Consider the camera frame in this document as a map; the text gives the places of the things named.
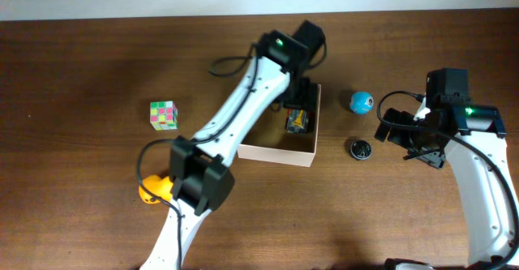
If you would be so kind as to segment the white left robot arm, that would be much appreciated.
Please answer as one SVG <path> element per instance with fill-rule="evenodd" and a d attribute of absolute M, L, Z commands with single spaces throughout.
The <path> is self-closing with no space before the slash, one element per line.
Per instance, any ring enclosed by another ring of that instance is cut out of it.
<path fill-rule="evenodd" d="M 322 28 L 306 20 L 293 35 L 273 30 L 243 57 L 241 82 L 213 118 L 191 138 L 165 139 L 169 145 L 169 196 L 138 181 L 151 199 L 169 209 L 143 269 L 180 269 L 204 219 L 227 199 L 234 186 L 232 165 L 238 146 L 271 105 L 314 112 L 317 84 L 304 77 L 326 50 Z"/>

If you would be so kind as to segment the grey red toy truck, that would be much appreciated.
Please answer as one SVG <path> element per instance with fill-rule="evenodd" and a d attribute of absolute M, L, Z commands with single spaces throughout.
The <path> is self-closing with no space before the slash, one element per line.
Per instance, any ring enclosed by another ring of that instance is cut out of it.
<path fill-rule="evenodd" d="M 288 109 L 285 130 L 291 134 L 310 134 L 314 130 L 315 114 L 304 109 Z"/>

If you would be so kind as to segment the pastel puzzle cube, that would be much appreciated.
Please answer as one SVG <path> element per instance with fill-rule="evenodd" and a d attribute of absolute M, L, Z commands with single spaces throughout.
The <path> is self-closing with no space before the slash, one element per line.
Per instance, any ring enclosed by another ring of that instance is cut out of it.
<path fill-rule="evenodd" d="M 149 112 L 149 121 L 156 131 L 178 129 L 178 109 L 173 101 L 151 102 Z"/>

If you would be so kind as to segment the orange toy hippo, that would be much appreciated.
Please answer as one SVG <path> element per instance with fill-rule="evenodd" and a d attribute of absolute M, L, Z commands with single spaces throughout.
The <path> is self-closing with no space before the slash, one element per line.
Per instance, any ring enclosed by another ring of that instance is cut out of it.
<path fill-rule="evenodd" d="M 148 191 L 151 191 L 154 195 L 161 197 L 165 201 L 170 201 L 172 198 L 171 190 L 174 183 L 170 181 L 169 177 L 161 178 L 158 175 L 150 175 L 143 179 L 143 185 Z M 141 186 L 139 187 L 139 197 L 146 204 L 160 203 L 160 200 L 150 195 Z"/>

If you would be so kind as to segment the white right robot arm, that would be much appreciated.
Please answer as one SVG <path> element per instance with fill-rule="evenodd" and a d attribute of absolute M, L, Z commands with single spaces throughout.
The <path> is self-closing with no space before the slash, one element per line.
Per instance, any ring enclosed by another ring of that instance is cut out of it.
<path fill-rule="evenodd" d="M 457 182 L 469 241 L 470 269 L 518 267 L 518 198 L 508 169 L 506 130 L 499 110 L 476 105 L 469 94 L 468 72 L 430 71 L 426 91 L 412 93 L 415 114 L 376 111 L 375 138 L 406 149 L 440 169 L 449 164 Z"/>

